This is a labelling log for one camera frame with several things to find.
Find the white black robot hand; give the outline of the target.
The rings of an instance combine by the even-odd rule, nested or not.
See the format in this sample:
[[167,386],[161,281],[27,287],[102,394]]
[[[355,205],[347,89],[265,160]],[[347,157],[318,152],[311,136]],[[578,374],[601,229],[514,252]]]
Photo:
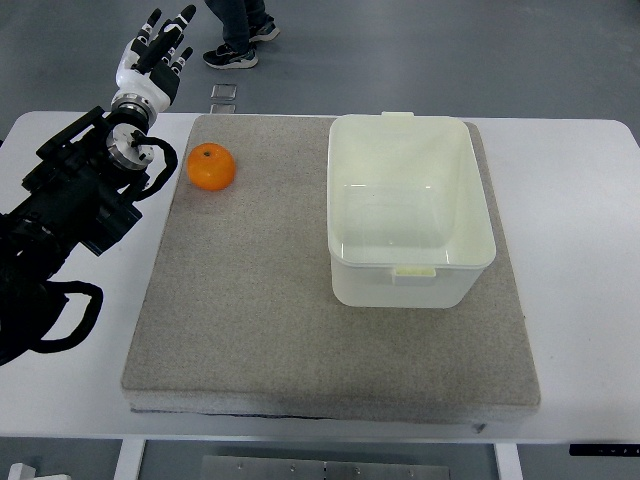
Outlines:
[[181,49],[185,30],[196,14],[187,5],[175,18],[162,20],[155,9],[125,47],[116,70],[118,87],[111,110],[137,111],[151,126],[174,102],[182,70],[193,49]]

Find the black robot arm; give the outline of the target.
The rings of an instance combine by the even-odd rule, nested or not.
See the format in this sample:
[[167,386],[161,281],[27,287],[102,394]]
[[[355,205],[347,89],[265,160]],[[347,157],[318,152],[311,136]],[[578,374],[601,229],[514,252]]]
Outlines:
[[37,150],[22,181],[28,197],[1,217],[3,364],[72,349],[91,333],[102,289],[52,277],[78,245],[99,256],[119,242],[142,217],[136,203],[175,172],[173,147],[149,134],[156,118],[129,100],[96,107]]

